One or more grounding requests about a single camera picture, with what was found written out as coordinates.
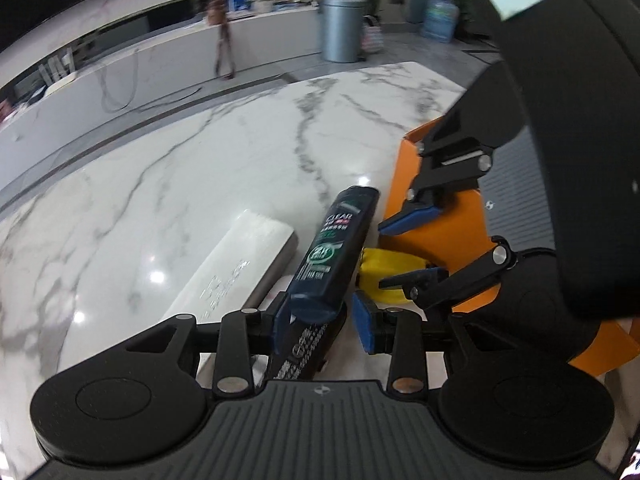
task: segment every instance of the floor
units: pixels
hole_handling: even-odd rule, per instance
[[[418,62],[466,88],[486,66],[498,59],[499,54],[490,43],[455,41],[442,44],[414,33],[395,33],[385,34],[383,51],[370,55],[363,62],[333,63],[323,60],[319,54],[312,54],[245,70],[238,73],[223,91],[219,85],[213,91],[213,85],[207,88],[206,83],[185,88],[88,132],[38,163],[0,190],[0,219],[90,160],[160,126],[212,106],[295,81],[405,61]],[[167,104],[175,106],[167,109]]]

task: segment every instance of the product label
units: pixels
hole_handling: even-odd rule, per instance
[[[346,231],[349,226],[353,213],[338,213],[329,215],[324,221],[324,225],[320,229],[321,233],[326,231]]]
[[[450,10],[439,9],[437,7],[431,7],[431,9],[427,11],[427,17],[432,20],[450,20],[453,18],[451,14]]]
[[[282,364],[276,379],[297,379],[306,367],[312,353],[322,339],[326,325],[305,328],[298,342],[291,349],[291,354]]]
[[[331,270],[331,260],[339,252],[342,242],[325,242],[316,245],[306,257],[306,263],[302,266],[297,280],[322,280],[324,275]]]

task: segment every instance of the reception counter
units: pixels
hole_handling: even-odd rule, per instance
[[[238,71],[319,51],[318,11],[311,7],[245,18],[230,27]],[[228,87],[215,75],[218,35],[218,26],[199,22],[149,38],[79,71],[74,81],[21,111],[0,126],[0,190],[125,113],[161,107],[164,98],[180,100],[205,82],[209,92],[218,84]]]

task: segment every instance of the white marble surface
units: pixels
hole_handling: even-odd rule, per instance
[[[0,126],[0,189],[91,130],[130,111],[157,113],[161,99],[178,101],[216,79],[219,27],[197,23],[112,54],[80,71],[75,81]],[[231,23],[237,70],[319,51],[318,12],[311,7]],[[228,72],[223,59],[222,73]],[[220,89],[228,86],[216,80]],[[216,85],[208,85],[215,91]],[[182,95],[175,94],[191,89]]]
[[[292,225],[299,251],[350,185],[380,189],[379,218],[401,137],[460,92],[411,62],[274,88],[134,140],[0,223],[12,474],[41,462],[28,405],[45,378],[157,322],[246,208]]]

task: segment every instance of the gray trash can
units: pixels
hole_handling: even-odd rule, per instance
[[[338,63],[358,60],[365,0],[322,0],[322,58]]]

